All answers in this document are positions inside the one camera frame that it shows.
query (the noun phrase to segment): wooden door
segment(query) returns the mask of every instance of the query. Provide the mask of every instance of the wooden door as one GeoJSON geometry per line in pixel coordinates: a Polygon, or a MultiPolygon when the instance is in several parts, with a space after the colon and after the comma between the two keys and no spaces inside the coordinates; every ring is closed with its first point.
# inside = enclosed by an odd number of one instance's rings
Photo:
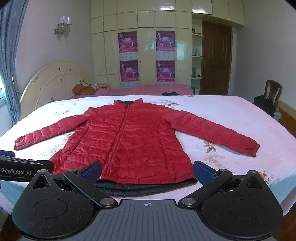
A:
{"type": "Polygon", "coordinates": [[[231,68],[232,28],[202,21],[201,95],[227,95],[231,68]]]}

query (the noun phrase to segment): black bag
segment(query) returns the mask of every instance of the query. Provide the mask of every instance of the black bag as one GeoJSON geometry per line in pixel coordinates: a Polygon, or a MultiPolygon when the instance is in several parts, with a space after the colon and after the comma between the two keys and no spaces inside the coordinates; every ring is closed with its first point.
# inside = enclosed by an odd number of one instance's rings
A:
{"type": "Polygon", "coordinates": [[[264,110],[271,117],[274,117],[276,108],[272,102],[272,99],[265,99],[263,95],[260,95],[254,98],[253,104],[264,110]]]}

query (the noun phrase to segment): curtain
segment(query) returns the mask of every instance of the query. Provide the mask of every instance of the curtain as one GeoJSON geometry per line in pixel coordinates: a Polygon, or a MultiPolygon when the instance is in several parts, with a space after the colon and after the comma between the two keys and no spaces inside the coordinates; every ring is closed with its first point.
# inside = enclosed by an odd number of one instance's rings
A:
{"type": "Polygon", "coordinates": [[[20,99],[13,74],[20,29],[29,0],[11,0],[0,10],[0,77],[12,125],[20,116],[20,99]]]}

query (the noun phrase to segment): wall lamp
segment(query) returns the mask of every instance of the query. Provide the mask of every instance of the wall lamp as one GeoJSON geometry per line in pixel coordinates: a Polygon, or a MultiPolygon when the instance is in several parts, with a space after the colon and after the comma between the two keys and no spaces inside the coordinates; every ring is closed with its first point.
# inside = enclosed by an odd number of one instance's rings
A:
{"type": "Polygon", "coordinates": [[[54,29],[54,34],[64,34],[70,32],[70,25],[72,25],[71,17],[61,16],[57,28],[54,29]]]}

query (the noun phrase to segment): door handle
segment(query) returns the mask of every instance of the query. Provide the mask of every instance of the door handle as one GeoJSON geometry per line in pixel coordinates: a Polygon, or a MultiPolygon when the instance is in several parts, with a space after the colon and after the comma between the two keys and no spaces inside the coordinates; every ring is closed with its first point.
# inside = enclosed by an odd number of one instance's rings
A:
{"type": "Polygon", "coordinates": [[[207,61],[204,61],[204,68],[206,68],[207,66],[209,66],[210,64],[207,61]]]}

